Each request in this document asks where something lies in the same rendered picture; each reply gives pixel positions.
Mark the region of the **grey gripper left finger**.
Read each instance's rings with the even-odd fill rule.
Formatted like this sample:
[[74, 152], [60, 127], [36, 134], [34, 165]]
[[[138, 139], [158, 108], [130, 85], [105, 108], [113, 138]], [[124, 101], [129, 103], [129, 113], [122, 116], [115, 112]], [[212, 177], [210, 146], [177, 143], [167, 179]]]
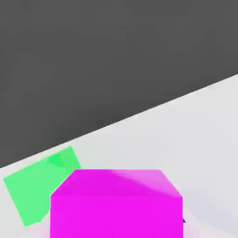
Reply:
[[41, 222], [29, 226], [27, 238], [50, 238], [50, 213]]

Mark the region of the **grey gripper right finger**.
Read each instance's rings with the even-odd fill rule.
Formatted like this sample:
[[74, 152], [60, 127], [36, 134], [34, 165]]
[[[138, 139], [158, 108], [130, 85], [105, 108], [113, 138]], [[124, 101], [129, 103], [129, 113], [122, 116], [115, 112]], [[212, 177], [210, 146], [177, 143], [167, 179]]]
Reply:
[[200, 223], [188, 209], [184, 209], [184, 220], [183, 238], [214, 238], [214, 232]]

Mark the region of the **small magenta cube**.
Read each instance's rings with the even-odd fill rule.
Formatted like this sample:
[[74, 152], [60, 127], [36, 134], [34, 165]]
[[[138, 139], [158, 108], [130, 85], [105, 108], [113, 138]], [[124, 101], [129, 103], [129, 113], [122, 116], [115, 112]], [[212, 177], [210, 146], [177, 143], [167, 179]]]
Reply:
[[50, 238], [183, 238], [183, 198], [161, 170], [77, 169], [51, 195]]

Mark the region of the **small green cube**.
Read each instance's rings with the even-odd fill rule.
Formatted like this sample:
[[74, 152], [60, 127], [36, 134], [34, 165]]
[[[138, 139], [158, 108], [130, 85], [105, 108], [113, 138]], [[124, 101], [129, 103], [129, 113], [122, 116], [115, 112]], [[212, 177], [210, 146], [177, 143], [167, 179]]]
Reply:
[[51, 194], [81, 166], [67, 147], [3, 178], [23, 225], [41, 222], [50, 210]]

